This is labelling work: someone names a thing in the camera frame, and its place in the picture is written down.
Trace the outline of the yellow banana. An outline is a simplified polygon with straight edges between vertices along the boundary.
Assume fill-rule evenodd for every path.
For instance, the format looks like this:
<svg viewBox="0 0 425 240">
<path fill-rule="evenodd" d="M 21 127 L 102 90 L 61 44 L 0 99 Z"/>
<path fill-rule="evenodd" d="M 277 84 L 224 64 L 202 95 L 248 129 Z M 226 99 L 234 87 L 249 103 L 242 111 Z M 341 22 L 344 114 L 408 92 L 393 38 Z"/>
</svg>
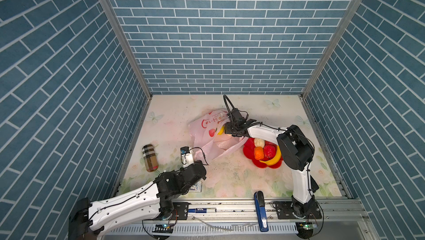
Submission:
<svg viewBox="0 0 425 240">
<path fill-rule="evenodd" d="M 276 155 L 273 159 L 271 159 L 271 160 L 263 159 L 260 162 L 266 164 L 267 166 L 273 166 L 273 165 L 277 164 L 281 160 L 281 151 L 280 151 L 279 147 L 276 147 L 276 148 L 277 148 L 277 153 L 276 153 Z"/>
</svg>

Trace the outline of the toothpaste box white blue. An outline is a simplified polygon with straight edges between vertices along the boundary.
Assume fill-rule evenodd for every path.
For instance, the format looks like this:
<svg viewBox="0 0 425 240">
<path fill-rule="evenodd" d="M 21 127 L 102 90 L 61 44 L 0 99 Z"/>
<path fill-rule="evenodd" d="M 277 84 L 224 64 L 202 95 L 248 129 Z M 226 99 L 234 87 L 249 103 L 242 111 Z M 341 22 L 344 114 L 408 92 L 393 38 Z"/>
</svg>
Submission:
<svg viewBox="0 0 425 240">
<path fill-rule="evenodd" d="M 201 192 L 202 191 L 202 182 L 198 181 L 190 189 L 190 192 Z"/>
</svg>

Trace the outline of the pink plastic fruit bag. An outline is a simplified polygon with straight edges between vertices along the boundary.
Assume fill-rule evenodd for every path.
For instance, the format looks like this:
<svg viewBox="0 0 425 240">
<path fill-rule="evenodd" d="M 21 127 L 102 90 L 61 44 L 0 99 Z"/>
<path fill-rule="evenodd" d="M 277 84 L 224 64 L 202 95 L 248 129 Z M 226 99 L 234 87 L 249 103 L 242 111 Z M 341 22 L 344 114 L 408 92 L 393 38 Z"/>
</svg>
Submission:
<svg viewBox="0 0 425 240">
<path fill-rule="evenodd" d="M 228 112 L 218 109 L 189 123 L 189 134 L 194 141 L 194 159 L 211 162 L 238 150 L 247 142 L 247 137 L 232 137 L 225 133 L 218 135 L 220 128 L 229 121 Z"/>
</svg>

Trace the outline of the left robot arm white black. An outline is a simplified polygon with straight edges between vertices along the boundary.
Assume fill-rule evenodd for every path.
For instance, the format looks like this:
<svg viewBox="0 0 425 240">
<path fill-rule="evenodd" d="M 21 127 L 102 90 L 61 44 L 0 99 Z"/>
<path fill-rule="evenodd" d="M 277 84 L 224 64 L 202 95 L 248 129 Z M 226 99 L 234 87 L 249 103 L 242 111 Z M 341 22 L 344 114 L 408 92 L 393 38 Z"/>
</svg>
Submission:
<svg viewBox="0 0 425 240">
<path fill-rule="evenodd" d="M 122 195 L 90 201 L 83 198 L 71 210 L 68 239 L 95 240 L 121 226 L 154 219 L 168 219 L 174 211 L 173 200 L 189 192 L 207 170 L 197 161 L 177 171 L 163 172 L 141 188 Z"/>
</svg>

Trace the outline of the aluminium front rail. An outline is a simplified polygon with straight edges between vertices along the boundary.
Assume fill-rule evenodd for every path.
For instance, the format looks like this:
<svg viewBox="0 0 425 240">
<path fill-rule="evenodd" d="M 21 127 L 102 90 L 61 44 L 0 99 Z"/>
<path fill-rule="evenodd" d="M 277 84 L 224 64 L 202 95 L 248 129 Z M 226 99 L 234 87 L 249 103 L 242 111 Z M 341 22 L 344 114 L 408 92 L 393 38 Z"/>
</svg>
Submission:
<svg viewBox="0 0 425 240">
<path fill-rule="evenodd" d="M 272 207 L 274 201 L 290 201 L 290 200 L 266 200 L 265 209 L 267 213 L 268 221 L 280 220 L 277 216 L 276 210 Z M 254 200 L 214 200 L 214 201 L 203 201 L 203 200 L 187 200 L 187 201 L 176 201 L 176 202 L 189 202 L 189 209 L 195 208 L 216 208 L 216 213 L 188 213 L 187 220 L 201 219 L 205 222 L 256 222 L 257 214 Z M 323 217 L 321 219 L 285 219 L 283 221 L 306 221 L 306 222 L 319 222 L 319 221 L 364 221 L 369 217 L 363 208 L 359 200 L 350 199 L 322 199 L 319 200 L 318 205 L 322 210 Z M 152 210 L 148 210 L 146 207 L 136 211 L 135 221 L 142 220 L 155 220 L 155 221 L 172 221 L 172 211 L 166 214 L 153 214 Z"/>
</svg>

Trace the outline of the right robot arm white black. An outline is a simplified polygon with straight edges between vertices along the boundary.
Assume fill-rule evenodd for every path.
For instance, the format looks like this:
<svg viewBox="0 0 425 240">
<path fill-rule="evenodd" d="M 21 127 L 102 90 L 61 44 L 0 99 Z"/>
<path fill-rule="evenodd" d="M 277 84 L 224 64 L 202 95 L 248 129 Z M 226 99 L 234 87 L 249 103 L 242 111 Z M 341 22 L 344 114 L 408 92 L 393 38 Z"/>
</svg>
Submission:
<svg viewBox="0 0 425 240">
<path fill-rule="evenodd" d="M 224 125 L 224 133 L 234 137 L 259 138 L 276 144 L 280 148 L 283 162 L 292 170 L 292 210 L 297 218 L 303 219 L 316 209 L 314 193 L 319 189 L 309 169 L 315 149 L 301 129 L 296 125 L 288 128 L 274 128 L 244 118 L 233 108 L 229 111 L 230 121 Z"/>
</svg>

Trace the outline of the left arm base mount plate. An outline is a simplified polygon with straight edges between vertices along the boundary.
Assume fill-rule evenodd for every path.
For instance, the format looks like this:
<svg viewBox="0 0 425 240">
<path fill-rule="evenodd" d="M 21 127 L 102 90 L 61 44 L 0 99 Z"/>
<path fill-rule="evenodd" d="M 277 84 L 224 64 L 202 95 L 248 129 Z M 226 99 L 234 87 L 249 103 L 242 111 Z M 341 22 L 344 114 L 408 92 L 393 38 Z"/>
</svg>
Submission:
<svg viewBox="0 0 425 240">
<path fill-rule="evenodd" d="M 189 211 L 189 202 L 173 202 L 172 221 L 187 220 Z"/>
</svg>

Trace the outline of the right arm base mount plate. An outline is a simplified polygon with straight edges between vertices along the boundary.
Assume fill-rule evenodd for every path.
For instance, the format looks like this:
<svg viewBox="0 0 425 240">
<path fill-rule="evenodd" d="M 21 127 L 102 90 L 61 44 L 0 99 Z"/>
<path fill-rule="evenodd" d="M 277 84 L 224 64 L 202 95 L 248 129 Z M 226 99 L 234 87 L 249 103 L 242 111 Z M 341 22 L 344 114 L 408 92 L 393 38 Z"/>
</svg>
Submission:
<svg viewBox="0 0 425 240">
<path fill-rule="evenodd" d="M 285 219 L 321 219 L 322 210 L 315 200 L 302 204 L 292 201 L 274 201 L 272 207 L 276 210 L 280 220 Z"/>
</svg>

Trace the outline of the blue marker pen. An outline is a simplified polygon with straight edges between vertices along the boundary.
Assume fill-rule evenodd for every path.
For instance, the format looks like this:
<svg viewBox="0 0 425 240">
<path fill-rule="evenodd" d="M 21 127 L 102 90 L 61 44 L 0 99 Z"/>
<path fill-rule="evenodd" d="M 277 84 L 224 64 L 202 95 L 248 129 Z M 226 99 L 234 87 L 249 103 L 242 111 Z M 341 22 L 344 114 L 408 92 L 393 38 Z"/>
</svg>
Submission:
<svg viewBox="0 0 425 240">
<path fill-rule="evenodd" d="M 189 209 L 188 213 L 216 213 L 216 208 L 195 208 Z"/>
</svg>

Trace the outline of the red flower-shaped plate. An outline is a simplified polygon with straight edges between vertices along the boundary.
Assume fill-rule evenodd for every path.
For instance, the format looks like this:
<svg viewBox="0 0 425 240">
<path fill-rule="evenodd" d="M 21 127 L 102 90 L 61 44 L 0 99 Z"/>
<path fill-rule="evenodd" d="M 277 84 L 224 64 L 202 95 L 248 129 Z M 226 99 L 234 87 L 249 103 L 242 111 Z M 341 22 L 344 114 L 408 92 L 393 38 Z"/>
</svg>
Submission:
<svg viewBox="0 0 425 240">
<path fill-rule="evenodd" d="M 242 152 L 247 159 L 261 169 L 278 169 L 283 162 L 278 145 L 259 138 L 248 138 Z"/>
</svg>

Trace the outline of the green circuit board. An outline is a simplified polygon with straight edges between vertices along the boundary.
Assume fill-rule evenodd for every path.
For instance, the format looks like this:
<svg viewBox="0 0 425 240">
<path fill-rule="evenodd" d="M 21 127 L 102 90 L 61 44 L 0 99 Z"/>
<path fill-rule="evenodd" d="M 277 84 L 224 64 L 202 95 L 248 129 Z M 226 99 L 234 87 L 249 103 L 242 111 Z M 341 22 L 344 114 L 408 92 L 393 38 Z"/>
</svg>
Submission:
<svg viewBox="0 0 425 240">
<path fill-rule="evenodd" d="M 301 232 L 301 231 L 313 232 L 313 230 L 317 228 L 317 224 L 312 222 L 299 222 L 299 223 L 296 223 L 296 227 L 298 232 Z"/>
<path fill-rule="evenodd" d="M 174 231 L 174 225 L 173 224 L 155 224 L 153 227 L 152 234 L 172 234 Z"/>
</svg>

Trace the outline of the blue black stapler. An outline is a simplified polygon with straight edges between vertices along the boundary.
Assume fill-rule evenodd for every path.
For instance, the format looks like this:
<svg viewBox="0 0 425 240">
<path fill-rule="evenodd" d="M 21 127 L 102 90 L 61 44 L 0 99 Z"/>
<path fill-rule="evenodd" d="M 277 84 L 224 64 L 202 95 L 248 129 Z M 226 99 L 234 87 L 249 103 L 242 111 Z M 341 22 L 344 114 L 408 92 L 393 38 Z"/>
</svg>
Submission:
<svg viewBox="0 0 425 240">
<path fill-rule="evenodd" d="M 269 226 L 267 222 L 267 213 L 265 209 L 265 198 L 262 191 L 254 193 L 254 202 L 257 214 L 257 220 L 261 232 L 268 232 Z"/>
</svg>

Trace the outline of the beige pear fruit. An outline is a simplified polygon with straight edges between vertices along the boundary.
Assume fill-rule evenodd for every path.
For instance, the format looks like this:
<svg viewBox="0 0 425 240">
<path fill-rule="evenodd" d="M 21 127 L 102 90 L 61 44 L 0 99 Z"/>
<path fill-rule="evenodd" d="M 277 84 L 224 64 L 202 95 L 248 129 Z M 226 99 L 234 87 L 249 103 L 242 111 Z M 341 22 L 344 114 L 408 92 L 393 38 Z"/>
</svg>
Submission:
<svg viewBox="0 0 425 240">
<path fill-rule="evenodd" d="M 254 145 L 255 145 L 256 148 L 258 148 L 258 147 L 264 148 L 265 141 L 263 139 L 260 139 L 260 138 L 254 138 Z"/>
</svg>

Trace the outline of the orange fruit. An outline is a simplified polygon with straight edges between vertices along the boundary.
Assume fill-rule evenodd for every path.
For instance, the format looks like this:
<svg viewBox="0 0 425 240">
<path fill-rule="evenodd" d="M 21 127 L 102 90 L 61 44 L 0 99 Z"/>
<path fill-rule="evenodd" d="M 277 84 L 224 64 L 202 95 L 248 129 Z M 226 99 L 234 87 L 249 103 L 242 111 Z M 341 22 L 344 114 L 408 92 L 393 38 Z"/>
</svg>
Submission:
<svg viewBox="0 0 425 240">
<path fill-rule="evenodd" d="M 258 148 L 254 148 L 254 159 L 255 160 L 258 160 L 258 161 L 261 161 L 261 160 L 263 160 L 265 158 L 265 154 L 264 154 L 264 150 L 263 150 L 263 148 L 260 148 L 260 147 L 258 147 Z"/>
</svg>

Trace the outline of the plaid brown cylinder case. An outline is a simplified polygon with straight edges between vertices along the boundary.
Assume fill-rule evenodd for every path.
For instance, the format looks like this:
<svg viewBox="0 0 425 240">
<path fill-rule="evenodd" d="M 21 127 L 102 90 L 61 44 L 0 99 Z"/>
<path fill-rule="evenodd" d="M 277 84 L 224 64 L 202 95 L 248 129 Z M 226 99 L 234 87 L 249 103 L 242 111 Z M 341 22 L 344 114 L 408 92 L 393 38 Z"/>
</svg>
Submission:
<svg viewBox="0 0 425 240">
<path fill-rule="evenodd" d="M 158 169 L 159 164 L 156 157 L 155 147 L 147 144 L 142 148 L 142 158 L 148 172 L 154 172 Z"/>
</svg>

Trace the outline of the green circuit board left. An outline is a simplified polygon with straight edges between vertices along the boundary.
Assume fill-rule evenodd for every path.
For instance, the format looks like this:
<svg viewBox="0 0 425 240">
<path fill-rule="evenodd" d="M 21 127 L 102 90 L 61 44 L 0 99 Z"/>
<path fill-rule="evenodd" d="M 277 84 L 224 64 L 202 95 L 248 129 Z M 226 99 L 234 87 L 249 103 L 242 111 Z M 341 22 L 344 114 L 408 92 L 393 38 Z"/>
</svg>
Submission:
<svg viewBox="0 0 425 240">
<path fill-rule="evenodd" d="M 174 225 L 173 224 L 155 224 L 153 227 L 152 234 L 172 234 L 174 231 Z"/>
</svg>

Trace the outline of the green circuit board right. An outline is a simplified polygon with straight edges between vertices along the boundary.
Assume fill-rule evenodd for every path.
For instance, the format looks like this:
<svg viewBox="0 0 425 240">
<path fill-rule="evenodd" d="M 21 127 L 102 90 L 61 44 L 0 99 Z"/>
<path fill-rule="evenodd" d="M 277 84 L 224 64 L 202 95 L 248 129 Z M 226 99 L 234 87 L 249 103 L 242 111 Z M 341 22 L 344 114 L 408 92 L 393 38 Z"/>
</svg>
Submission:
<svg viewBox="0 0 425 240">
<path fill-rule="evenodd" d="M 299 222 L 299 223 L 296 223 L 296 227 L 298 232 L 301 232 L 301 231 L 313 232 L 313 230 L 317 228 L 317 224 L 312 222 Z"/>
</svg>

